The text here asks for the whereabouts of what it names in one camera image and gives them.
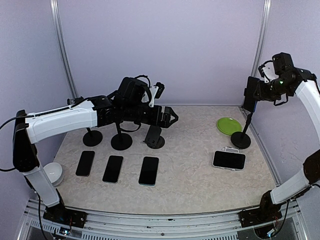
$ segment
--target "black bracket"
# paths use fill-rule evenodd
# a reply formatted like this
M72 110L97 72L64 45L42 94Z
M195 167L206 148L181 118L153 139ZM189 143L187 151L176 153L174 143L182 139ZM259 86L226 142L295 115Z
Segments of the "black bracket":
M151 125L148 133L145 136L144 142L151 149L160 149L165 145L165 139L160 136L162 132L161 127Z
M45 209L43 214L43 218L58 224L63 224L71 227L81 228L83 229L87 219L87 213L84 211L72 210L65 208L67 218L61 217L61 215L57 215L53 213L49 208Z
M239 213L241 227L251 227L254 225L259 225L262 223L272 222L276 220L276 217L278 219L282 218L282 214L280 211L275 212L273 215L268 215L263 221L259 219L259 214L261 210L259 208L255 209L249 209L249 210L243 210Z

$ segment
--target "round stand base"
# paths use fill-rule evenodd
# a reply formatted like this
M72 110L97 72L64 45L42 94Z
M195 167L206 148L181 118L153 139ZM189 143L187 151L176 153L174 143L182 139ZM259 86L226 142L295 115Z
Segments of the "round stand base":
M122 139L120 139L119 134L114 135L111 139L111 146L113 149L118 151L123 151L132 145L132 137L129 134L121 133Z
M231 142L239 149L246 149L251 144L251 139L247 134L244 134L244 137L241 138L242 132L236 131L231 135Z
M155 146L150 146L149 144L147 144L147 146L151 149L160 149L165 145L165 143L165 139L162 136L160 136Z
M97 131L97 130L93 130L91 132L87 132L84 136L83 136L83 143L84 145L86 145L87 147L94 147L97 146L99 143L101 143L102 141L102 133Z

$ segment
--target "black phone stand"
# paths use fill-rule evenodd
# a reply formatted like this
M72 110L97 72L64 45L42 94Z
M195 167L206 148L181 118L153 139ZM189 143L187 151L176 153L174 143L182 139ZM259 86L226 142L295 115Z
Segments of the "black phone stand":
M151 125L149 127L148 133L145 136L144 142L151 149L160 149L162 148L166 141L160 136L162 132L161 127Z
M113 149L123 151L131 147L132 137L127 133L122 133L120 123L115 123L117 135L114 135L111 139L111 146Z
M247 149L251 144L250 137L246 134L248 127L251 123L252 115L254 113L250 112L250 114L246 117L245 126L243 131L236 131L231 135L231 142L239 149Z
M101 143L103 139L101 132L97 130L91 131L90 128L87 128L87 131L88 132L83 136L82 139L84 145L86 145L87 147L94 147Z

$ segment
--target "aluminum frame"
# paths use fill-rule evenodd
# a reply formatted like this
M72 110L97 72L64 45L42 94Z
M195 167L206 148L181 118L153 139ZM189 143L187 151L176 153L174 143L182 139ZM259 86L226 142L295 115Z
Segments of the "aluminum frame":
M20 221L17 240L25 240L31 227L40 229L38 216L39 202L30 199ZM75 240L236 240L238 232L270 224L241 227L238 213L241 209L183 215L138 215L77 209L88 213L84 228L73 227L69 239ZM45 205L41 203L41 215ZM282 215L286 205L281 208ZM296 201L289 204L287 218L295 222L299 240L308 240L303 218ZM53 233L65 227L42 219L43 230Z
M71 95L75 99L75 98L78 98L79 95L78 95L78 92L76 89L74 79L72 77L70 64L69 64L69 60L68 60L68 56L67 56L66 46L65 46L65 42L64 42L64 36L63 36L63 32L62 32L62 27L61 27L61 20L60 20L60 15L59 15L58 0L50 0L50 5L51 5L53 23L54 23L54 27L55 27L56 37L57 37L58 44L59 44L59 51L61 54L65 75L67 78L67 82L68 82L68 86L69 86Z
M253 76L253 77L257 73L259 62L261 60L261 55L262 55L262 51L263 51L263 47L264 47L264 43L265 43L268 21L269 21L269 16L270 16L270 9L271 9L271 0L264 0L264 7L263 7L263 13L262 13L262 19L261 19L258 44L256 47L253 66L252 66L251 74L250 74L250 76Z

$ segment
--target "phone screen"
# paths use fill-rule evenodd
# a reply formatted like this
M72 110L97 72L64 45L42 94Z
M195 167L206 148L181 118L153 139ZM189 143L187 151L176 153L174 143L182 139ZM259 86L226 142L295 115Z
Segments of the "phone screen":
M245 167L245 161L246 155L244 154L216 151L213 157L213 166L242 170Z
M80 157L78 167L76 168L75 175L87 177L90 174L91 166L94 161L94 151L83 151Z
M159 158L146 156L143 159L139 184L154 186L156 184Z
M112 155L109 157L102 181L112 184L116 184L118 182L123 159L123 156Z

